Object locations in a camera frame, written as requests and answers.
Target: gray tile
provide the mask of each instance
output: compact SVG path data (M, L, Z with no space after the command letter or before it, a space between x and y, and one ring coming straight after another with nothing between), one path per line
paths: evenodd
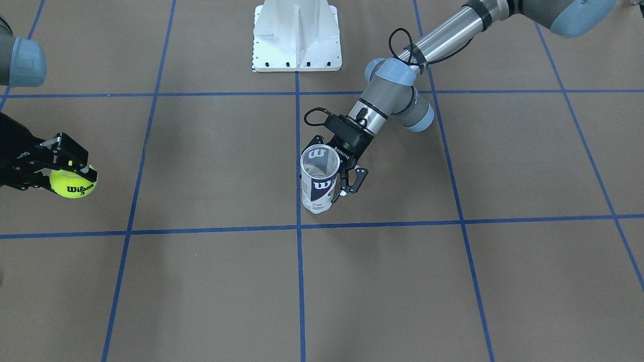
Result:
M497 361L639 361L644 294L612 220L468 226Z
M110 361L299 361L295 231L133 236Z
M457 225L303 231L307 361L486 361Z
M302 96L300 112L303 115L321 106L347 114L357 98L357 95ZM312 113L309 121L324 119L324 114ZM332 138L326 128L310 127L304 122L300 131L302 148L315 134L323 135L326 141ZM427 130L413 133L390 120L360 158L359 165L369 170L360 191L340 198L321 214L313 215L303 208L304 224L459 218L437 121Z
M413 2L393 0L374 6L366 0L333 0L337 7L342 46L342 69L339 71L301 72L302 91L363 91L366 88L365 67L375 58L389 58L387 40L396 28L406 28L416 41L419 38ZM392 41L400 52L408 44L401 32ZM416 81L420 90L431 89L427 76Z
M569 94L618 214L644 213L642 94Z
M426 33L457 12L462 1L419 1ZM466 49L432 66L438 90L559 89L535 24L515 15L478 34Z
M161 91L295 91L292 72L251 71L254 11L261 4L178 1Z
M644 219L622 219L620 225L641 274L644 272Z
M147 97L8 100L3 113L36 137L48 140L65 132L87 149L99 181L92 194L79 199L2 187L1 232L125 230L150 105Z
M123 237L3 240L3 361L98 361Z
M47 58L47 79L12 94L152 92L171 1L51 1L33 35Z
M644 26L637 6L618 1L597 27L574 39L544 30L567 89L642 89Z
M296 223L289 96L161 97L136 229Z
M610 212L563 95L439 102L465 218Z
M14 37L27 39L33 20L38 13L40 0L6 0L2 3L0 15L9 23ZM0 95L5 94L6 86L0 86Z

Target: letter w on label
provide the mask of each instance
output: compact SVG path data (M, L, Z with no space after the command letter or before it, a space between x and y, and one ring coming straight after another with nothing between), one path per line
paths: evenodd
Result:
M309 158L324 157L327 151L325 149L314 149L308 153Z
M313 186L315 186L316 189L318 189L318 190L324 190L327 187L331 186L331 180L329 180L327 182L314 182Z

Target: white bracket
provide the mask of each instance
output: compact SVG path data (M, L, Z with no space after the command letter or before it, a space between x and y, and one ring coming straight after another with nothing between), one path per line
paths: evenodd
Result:
M255 8L254 71L342 67L337 8L327 0L265 0Z

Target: yellow tennis ball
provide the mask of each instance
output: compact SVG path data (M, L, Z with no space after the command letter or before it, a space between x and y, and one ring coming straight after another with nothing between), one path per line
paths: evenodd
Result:
M89 195L94 191L96 182L90 182L75 173L65 170L53 170L49 176L52 190L66 198L80 198Z

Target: white cup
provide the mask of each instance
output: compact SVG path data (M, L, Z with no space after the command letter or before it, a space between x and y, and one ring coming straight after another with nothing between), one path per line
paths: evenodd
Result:
M314 214L328 210L336 189L340 156L325 144L314 144L302 153L299 167L304 207Z

